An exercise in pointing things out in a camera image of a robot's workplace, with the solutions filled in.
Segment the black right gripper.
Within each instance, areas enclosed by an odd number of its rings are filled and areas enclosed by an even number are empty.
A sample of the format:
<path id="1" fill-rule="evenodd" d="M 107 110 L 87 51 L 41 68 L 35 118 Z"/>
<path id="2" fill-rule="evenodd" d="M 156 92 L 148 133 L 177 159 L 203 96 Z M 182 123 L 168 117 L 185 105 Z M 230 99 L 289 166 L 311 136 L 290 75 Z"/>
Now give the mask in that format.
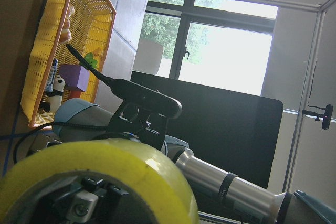
<path id="1" fill-rule="evenodd" d="M 31 223 L 112 223 L 129 193 L 97 177 L 83 177 L 42 197 Z"/>

